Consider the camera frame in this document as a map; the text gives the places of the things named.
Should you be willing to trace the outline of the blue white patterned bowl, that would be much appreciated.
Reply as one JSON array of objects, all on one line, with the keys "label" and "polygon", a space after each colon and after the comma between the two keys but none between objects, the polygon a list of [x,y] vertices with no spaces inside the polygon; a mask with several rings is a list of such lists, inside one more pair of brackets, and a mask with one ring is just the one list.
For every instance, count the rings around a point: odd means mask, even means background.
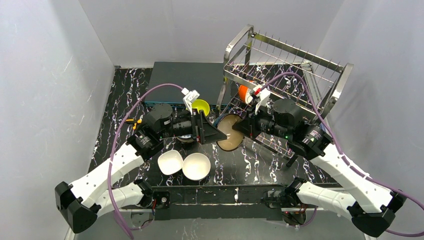
[{"label": "blue white patterned bowl", "polygon": [[192,135],[182,135],[182,136],[177,136],[176,138],[177,140],[185,144],[193,143],[195,141]]}]

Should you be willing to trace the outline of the orange white bowl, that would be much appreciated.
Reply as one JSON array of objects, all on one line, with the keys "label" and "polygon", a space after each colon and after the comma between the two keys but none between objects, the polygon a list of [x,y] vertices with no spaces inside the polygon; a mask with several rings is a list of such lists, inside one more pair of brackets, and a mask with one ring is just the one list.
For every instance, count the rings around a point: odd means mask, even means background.
[{"label": "orange white bowl", "polygon": [[252,94],[255,91],[245,85],[240,84],[238,87],[238,95],[243,103],[250,105],[253,101]]}]

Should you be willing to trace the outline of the white round bowl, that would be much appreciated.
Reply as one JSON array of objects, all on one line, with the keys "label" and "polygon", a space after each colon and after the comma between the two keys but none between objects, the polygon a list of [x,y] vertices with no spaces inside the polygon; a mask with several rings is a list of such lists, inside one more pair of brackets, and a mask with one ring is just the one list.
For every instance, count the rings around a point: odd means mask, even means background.
[{"label": "white round bowl", "polygon": [[201,181],[209,175],[210,170],[211,161],[202,153],[192,153],[183,161],[182,172],[189,180]]}]

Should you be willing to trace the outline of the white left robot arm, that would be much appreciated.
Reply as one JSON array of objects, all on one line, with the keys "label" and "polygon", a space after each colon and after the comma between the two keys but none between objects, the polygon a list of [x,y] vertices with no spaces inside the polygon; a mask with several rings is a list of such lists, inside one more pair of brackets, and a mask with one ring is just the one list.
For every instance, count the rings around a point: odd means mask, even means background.
[{"label": "white left robot arm", "polygon": [[202,145],[227,139],[204,111],[183,110],[175,115],[167,103],[156,104],[136,125],[133,135],[110,158],[85,176],[54,188],[56,207],[75,234],[115,209],[135,205],[148,208],[159,202],[145,180],[115,189],[112,185],[158,154],[164,148],[163,139],[190,135]]}]

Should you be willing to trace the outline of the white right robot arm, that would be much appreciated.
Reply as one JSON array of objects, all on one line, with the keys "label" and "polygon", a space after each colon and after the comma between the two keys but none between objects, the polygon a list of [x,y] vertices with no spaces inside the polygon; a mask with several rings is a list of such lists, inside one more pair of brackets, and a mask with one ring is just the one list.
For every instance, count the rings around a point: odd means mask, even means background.
[{"label": "white right robot arm", "polygon": [[354,171],[354,163],[343,160],[332,137],[318,125],[305,122],[301,108],[290,99],[276,101],[272,114],[264,106],[250,107],[232,128],[251,139],[260,133],[285,139],[296,155],[323,169],[345,190],[333,191],[297,177],[279,195],[266,198],[273,204],[321,207],[350,219],[361,232],[377,238],[390,227],[406,201],[402,194]]}]

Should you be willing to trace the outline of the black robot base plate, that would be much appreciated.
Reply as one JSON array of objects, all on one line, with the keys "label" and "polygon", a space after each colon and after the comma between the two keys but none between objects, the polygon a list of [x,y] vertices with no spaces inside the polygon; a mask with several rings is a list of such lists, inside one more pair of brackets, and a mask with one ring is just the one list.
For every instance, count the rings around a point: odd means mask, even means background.
[{"label": "black robot base plate", "polygon": [[284,200],[284,189],[281,184],[155,186],[155,219],[282,221],[293,214],[294,218],[304,222],[305,205]]}]

